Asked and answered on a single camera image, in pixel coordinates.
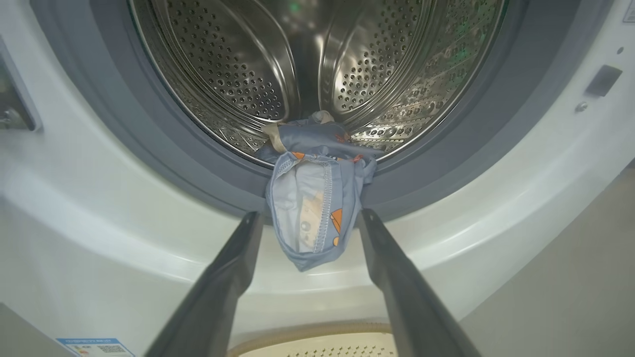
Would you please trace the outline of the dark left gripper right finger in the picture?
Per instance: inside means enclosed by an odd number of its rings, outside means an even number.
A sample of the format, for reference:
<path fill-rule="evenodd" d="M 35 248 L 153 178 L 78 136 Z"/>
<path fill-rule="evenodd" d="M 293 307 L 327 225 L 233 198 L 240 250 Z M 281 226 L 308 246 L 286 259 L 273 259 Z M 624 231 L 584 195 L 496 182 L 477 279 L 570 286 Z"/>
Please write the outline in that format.
<path fill-rule="evenodd" d="M 400 357 L 478 357 L 479 351 L 371 209 L 358 215 L 368 274 L 381 290 Z"/>

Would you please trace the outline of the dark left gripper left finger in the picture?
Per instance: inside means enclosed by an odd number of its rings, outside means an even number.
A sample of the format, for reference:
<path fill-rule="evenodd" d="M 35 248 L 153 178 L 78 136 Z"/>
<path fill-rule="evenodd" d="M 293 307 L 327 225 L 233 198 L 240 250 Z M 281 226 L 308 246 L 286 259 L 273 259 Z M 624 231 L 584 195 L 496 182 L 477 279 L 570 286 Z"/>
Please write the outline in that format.
<path fill-rule="evenodd" d="M 224 357 L 238 300 L 251 285 L 263 229 L 247 213 L 151 344 L 146 357 Z"/>

